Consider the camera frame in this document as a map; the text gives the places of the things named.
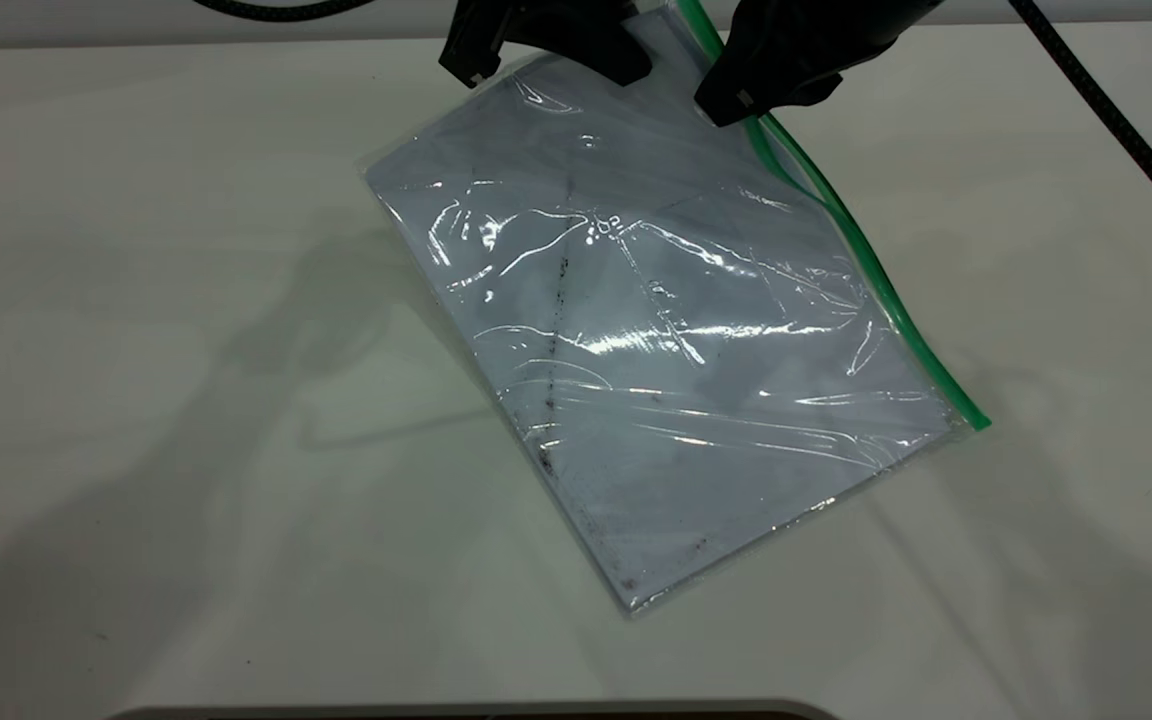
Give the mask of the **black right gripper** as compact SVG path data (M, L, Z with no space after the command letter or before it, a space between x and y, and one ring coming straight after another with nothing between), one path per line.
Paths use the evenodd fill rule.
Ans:
M776 108L810 108L842 70L890 50L941 1L741 1L694 99L718 127Z

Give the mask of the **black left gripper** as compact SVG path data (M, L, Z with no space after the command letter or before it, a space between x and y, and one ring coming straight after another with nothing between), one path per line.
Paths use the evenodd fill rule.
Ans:
M626 88L649 76L652 59L621 26L635 1L457 1L439 65L465 88L500 67L506 35L535 33L536 46Z

